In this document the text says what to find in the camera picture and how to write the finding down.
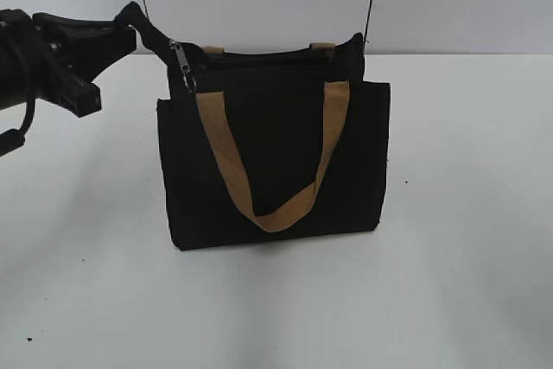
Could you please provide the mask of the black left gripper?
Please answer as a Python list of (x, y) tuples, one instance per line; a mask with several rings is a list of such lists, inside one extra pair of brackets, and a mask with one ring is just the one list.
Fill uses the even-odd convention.
[(81, 21), (48, 13), (32, 16), (48, 51), (38, 96), (78, 118), (102, 109), (93, 81), (137, 49), (136, 31), (112, 21)]

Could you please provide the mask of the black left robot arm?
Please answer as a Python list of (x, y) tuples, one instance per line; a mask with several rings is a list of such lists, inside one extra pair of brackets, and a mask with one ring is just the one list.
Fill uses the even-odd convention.
[(1, 154), (21, 148), (38, 99), (83, 118), (102, 109), (93, 81), (137, 48), (136, 31), (113, 21), (1, 11), (1, 108), (25, 105), (21, 126), (1, 134)]

